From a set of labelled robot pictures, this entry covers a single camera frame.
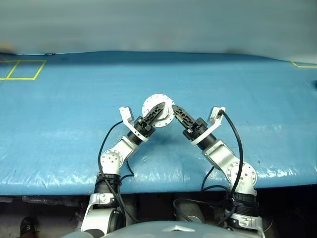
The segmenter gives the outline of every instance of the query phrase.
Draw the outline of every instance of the shoe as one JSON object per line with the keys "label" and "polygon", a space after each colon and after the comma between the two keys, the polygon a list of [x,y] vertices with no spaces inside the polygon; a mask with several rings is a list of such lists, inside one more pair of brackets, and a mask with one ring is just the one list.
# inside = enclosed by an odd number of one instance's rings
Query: shoe
{"label": "shoe", "polygon": [[37,225],[37,222],[35,219],[31,217],[24,218],[20,225],[20,236],[27,233],[35,234],[36,225]]}

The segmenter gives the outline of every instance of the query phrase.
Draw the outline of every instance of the gray wall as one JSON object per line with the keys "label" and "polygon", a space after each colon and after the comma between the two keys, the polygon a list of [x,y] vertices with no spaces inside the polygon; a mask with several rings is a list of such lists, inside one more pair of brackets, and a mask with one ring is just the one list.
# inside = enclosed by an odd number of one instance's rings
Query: gray wall
{"label": "gray wall", "polygon": [[0,49],[245,53],[317,62],[316,0],[1,0]]}

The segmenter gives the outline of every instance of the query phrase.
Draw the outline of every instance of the yellow tape line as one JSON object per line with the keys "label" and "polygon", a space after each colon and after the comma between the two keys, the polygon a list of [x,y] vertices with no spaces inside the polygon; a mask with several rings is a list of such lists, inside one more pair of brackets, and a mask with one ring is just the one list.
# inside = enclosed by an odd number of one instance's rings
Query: yellow tape line
{"label": "yellow tape line", "polygon": [[296,64],[294,61],[291,61],[293,63],[293,65],[297,68],[317,68],[317,65],[307,65],[307,66],[301,66],[301,65],[298,65]]}
{"label": "yellow tape line", "polygon": [[[13,68],[10,70],[9,74],[5,78],[0,78],[0,80],[35,80],[39,73],[42,71],[46,60],[45,59],[21,59],[21,60],[0,60],[0,63],[13,63],[15,62],[15,65]],[[38,71],[35,73],[34,77],[27,77],[27,78],[11,78],[11,75],[15,71],[16,67],[19,65],[21,62],[43,62],[38,69]]]}

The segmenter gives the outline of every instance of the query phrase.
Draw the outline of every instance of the blue table surface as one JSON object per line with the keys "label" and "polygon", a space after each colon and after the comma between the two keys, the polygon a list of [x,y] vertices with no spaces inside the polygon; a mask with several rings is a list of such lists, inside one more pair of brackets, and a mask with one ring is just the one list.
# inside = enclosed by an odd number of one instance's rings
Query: blue table surface
{"label": "blue table surface", "polygon": [[[317,69],[246,55],[98,52],[2,56],[47,60],[36,80],[0,81],[0,195],[75,195],[94,190],[97,154],[108,129],[135,118],[144,100],[168,95],[193,117],[224,106],[236,125],[256,188],[317,183]],[[0,63],[0,77],[11,63]],[[22,64],[14,77],[38,65]],[[211,164],[174,120],[129,159],[122,192],[198,191]],[[104,150],[128,129],[120,125]],[[238,154],[227,122],[214,132]],[[128,174],[126,164],[121,174]],[[214,170],[206,185],[228,184]]]}

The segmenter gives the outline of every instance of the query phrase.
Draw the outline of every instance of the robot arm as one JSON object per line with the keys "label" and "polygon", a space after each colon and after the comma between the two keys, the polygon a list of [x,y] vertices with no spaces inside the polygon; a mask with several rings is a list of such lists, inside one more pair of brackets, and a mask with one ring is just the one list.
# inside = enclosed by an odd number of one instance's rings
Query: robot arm
{"label": "robot arm", "polygon": [[[221,125],[223,117],[221,111],[224,111],[225,108],[213,108],[210,116],[210,128],[203,119],[194,120],[180,106],[173,105],[172,108],[177,120],[185,127],[183,134],[192,141],[192,144],[197,145],[203,151],[203,155],[216,169],[223,172],[232,189],[238,175],[240,160],[222,140],[216,139],[212,134]],[[236,228],[258,230],[258,233],[264,237],[262,219],[258,216],[257,192],[254,190],[256,181],[255,169],[243,162],[242,173],[233,193],[236,210],[229,217],[228,224]],[[232,208],[233,205],[230,204],[225,213],[228,214]]]}
{"label": "robot arm", "polygon": [[148,137],[155,131],[152,123],[160,116],[164,106],[164,102],[157,104],[144,117],[138,117],[134,124],[132,124],[133,117],[130,108],[120,108],[123,123],[130,131],[99,158],[102,175],[98,175],[95,191],[90,195],[81,226],[82,232],[88,232],[94,237],[102,237],[124,227],[122,212],[117,210],[118,201],[108,184],[115,193],[118,192],[117,187],[120,184],[119,168],[124,160],[127,160],[138,149],[142,141],[148,141]]}

